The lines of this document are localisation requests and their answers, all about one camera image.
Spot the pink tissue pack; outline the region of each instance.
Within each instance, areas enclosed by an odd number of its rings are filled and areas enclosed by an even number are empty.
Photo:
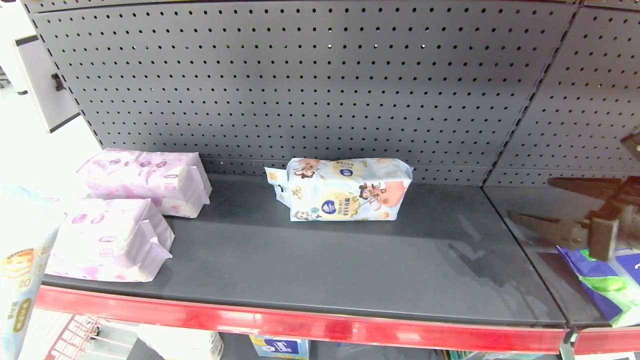
[[[66,218],[47,274],[147,282],[172,257],[175,235],[150,199],[77,199],[58,206]]]
[[[77,171],[92,197],[151,199],[163,215],[195,218],[211,184],[197,152],[104,149]]]

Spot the cartoon print packaging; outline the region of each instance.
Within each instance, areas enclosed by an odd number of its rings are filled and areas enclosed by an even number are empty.
[[[46,273],[76,279],[147,282],[168,258],[175,235],[150,199],[78,199],[60,204]]]
[[[0,359],[17,360],[62,222],[51,201],[0,185]]]
[[[151,199],[163,215],[195,218],[211,184],[197,152],[104,149],[77,171],[93,197]]]
[[[291,221],[395,220],[413,179],[398,159],[294,158],[287,170],[266,168]]]

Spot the store shelf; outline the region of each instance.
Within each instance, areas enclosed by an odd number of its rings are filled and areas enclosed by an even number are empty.
[[[551,294],[580,331],[576,354],[626,352],[640,350],[640,327],[612,329],[582,288],[577,276],[557,254],[553,245],[541,236],[506,218],[507,210],[550,217],[582,218],[589,210],[602,205],[599,200],[555,188],[487,187],[485,193],[516,236],[536,269],[548,284]]]
[[[220,334],[225,344],[221,360],[260,360],[247,335]],[[442,352],[425,348],[385,347],[385,346],[338,346],[326,341],[312,341],[310,360],[443,360]],[[543,356],[538,360],[555,360],[557,356]],[[162,357],[144,342],[138,340],[128,359],[162,360]]]
[[[212,185],[198,218],[169,220],[174,258],[154,281],[47,276],[37,305],[317,340],[557,352],[566,320],[479,188],[414,184],[395,222],[301,224],[262,177]]]

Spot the blue tissue pack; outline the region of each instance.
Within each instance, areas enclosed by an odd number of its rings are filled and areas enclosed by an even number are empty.
[[[249,335],[258,356],[280,359],[309,359],[309,340]]]

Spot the dark gray shelf surface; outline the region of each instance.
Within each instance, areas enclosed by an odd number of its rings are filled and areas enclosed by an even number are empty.
[[[155,299],[413,320],[566,322],[480,188],[413,184],[395,222],[290,222],[263,177],[214,176],[171,218],[173,259],[146,283],[45,284]]]
[[[487,187],[484,191],[505,219],[507,210],[559,218],[582,218],[589,210],[602,205],[599,200],[555,188]],[[569,321],[578,327],[608,326],[607,320],[555,247],[536,233],[508,219],[506,222],[549,285]]]

